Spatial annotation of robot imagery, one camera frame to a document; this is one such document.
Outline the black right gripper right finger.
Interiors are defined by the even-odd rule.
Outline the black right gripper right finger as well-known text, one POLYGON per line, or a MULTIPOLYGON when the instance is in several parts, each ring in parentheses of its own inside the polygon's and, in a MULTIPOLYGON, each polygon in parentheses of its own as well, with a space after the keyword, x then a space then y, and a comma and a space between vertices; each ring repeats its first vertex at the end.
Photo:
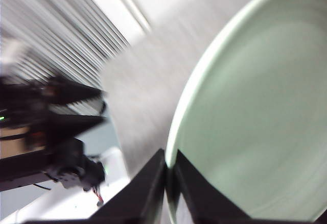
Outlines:
POLYGON ((305 223, 250 217, 214 188, 181 151, 176 155, 174 177, 194 223, 305 223))

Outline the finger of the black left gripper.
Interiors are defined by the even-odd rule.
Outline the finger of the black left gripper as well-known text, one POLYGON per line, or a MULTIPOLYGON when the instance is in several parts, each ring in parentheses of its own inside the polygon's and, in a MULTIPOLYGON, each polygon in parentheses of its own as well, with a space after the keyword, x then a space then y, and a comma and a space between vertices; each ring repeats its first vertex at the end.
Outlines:
POLYGON ((50 78, 50 103, 66 105, 100 98, 103 91, 66 78, 50 78))
POLYGON ((101 116, 51 114, 47 122, 47 140, 59 143, 84 133, 105 121, 101 116))

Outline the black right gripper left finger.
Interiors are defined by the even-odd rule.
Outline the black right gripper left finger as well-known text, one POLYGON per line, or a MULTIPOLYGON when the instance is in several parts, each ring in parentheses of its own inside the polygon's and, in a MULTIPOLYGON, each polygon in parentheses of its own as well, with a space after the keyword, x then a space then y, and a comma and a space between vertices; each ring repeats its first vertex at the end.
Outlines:
POLYGON ((161 148, 126 187, 91 217, 26 223, 155 223, 162 207, 166 169, 165 153, 161 148))

